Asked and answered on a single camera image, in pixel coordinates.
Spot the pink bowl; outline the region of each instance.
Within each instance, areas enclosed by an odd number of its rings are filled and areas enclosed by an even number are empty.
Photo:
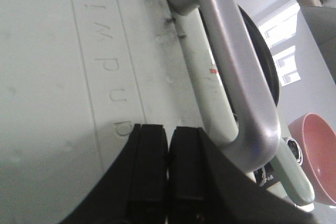
[[[315,201],[336,206],[336,135],[319,115],[308,113],[289,126],[302,148],[302,169],[315,191]]]

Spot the white plastic surface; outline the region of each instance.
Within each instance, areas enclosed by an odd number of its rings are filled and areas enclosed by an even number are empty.
[[[166,0],[0,0],[0,223],[57,223],[134,123],[203,126]]]

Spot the handle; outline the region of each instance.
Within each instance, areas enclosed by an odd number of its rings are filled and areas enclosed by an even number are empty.
[[[285,141],[280,141],[278,152],[270,163],[296,205],[305,206],[314,201],[313,187]]]
[[[252,172],[277,152],[280,124],[265,77],[234,0],[168,0],[181,15],[200,8],[215,61],[239,121],[239,133],[223,153],[242,172]]]

